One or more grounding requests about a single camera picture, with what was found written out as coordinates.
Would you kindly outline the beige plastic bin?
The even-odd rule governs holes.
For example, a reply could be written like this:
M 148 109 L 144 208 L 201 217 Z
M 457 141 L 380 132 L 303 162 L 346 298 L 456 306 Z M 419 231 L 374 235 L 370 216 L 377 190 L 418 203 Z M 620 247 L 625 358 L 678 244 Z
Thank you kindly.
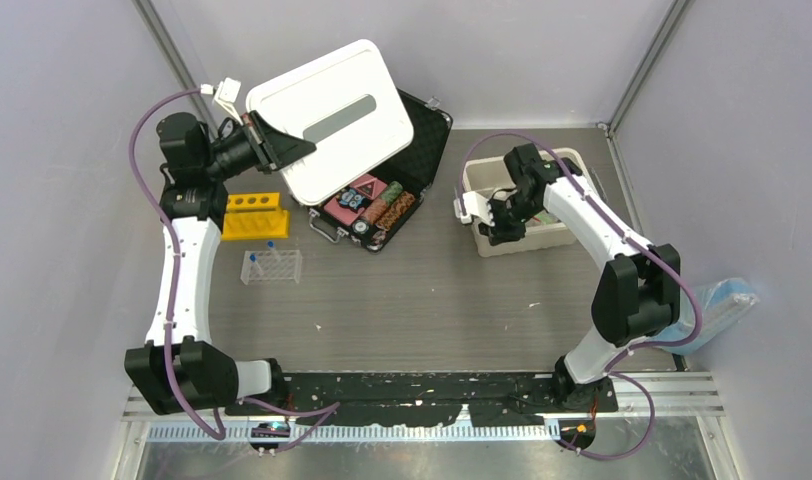
M 507 182 L 474 190 L 470 169 L 493 167 L 506 169 Z M 483 257 L 547 249 L 581 243 L 598 259 L 612 235 L 607 220 L 612 217 L 585 170 L 575 157 L 563 158 L 550 149 L 533 143 L 514 147 L 502 157 L 468 161 L 462 174 L 460 196 L 476 191 L 490 199 L 499 189 L 513 189 L 535 204 L 536 215 L 526 223 L 526 235 L 517 242 L 490 246 L 488 239 L 474 231 L 478 252 Z

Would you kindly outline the yellow test tube rack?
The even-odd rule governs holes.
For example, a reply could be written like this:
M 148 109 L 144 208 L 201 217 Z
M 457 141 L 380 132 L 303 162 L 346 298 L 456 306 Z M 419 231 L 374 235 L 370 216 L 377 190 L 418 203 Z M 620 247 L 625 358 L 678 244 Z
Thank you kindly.
M 222 241 L 274 240 L 289 236 L 290 212 L 282 207 L 280 193 L 254 192 L 228 196 Z

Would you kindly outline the white bin lid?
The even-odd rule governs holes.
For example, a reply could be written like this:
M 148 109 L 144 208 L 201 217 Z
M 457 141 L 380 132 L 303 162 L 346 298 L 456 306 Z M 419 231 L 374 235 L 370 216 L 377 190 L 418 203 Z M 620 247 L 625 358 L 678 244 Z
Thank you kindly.
M 361 39 L 253 87 L 245 106 L 315 151 L 280 173 L 318 205 L 401 152 L 414 127 L 379 48 Z

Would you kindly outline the clear plastic well plate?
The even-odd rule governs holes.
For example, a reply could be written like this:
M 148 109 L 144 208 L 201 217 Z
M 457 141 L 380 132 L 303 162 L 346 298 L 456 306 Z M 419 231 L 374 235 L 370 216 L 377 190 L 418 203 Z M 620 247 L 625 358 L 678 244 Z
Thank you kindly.
M 254 252 L 257 255 L 261 272 L 251 270 L 247 259 L 248 253 Z M 266 251 L 246 251 L 243 255 L 243 262 L 240 272 L 240 279 L 243 284 L 263 282 L 294 282 L 299 284 L 302 276 L 303 255 L 300 250 L 278 251 L 281 260 L 276 261 L 271 257 L 269 250 Z

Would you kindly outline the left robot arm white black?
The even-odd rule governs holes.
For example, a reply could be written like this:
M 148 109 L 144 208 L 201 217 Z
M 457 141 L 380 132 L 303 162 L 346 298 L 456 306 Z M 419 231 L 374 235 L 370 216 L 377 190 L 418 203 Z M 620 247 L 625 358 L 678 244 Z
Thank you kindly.
M 226 407 L 248 396 L 275 414 L 289 398 L 275 359 L 236 361 L 213 346 L 209 295 L 229 204 L 226 180 L 251 169 L 278 171 L 317 146 L 256 112 L 228 117 L 221 128 L 212 137 L 187 112 L 156 126 L 164 186 L 152 203 L 163 225 L 164 264 L 150 330 L 143 346 L 126 351 L 124 369 L 158 415 Z

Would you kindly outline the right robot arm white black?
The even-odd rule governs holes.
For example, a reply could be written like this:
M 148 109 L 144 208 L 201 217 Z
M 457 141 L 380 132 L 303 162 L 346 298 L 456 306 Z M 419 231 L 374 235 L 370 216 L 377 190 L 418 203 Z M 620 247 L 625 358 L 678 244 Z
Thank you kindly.
M 654 245 L 623 222 L 571 161 L 546 160 L 528 143 L 514 147 L 503 163 L 514 186 L 504 198 L 485 201 L 490 220 L 479 232 L 489 244 L 522 240 L 527 222 L 546 212 L 573 233 L 601 269 L 590 307 L 592 327 L 557 360 L 551 377 L 554 402 L 578 410 L 632 348 L 677 322 L 681 259 L 672 245 Z

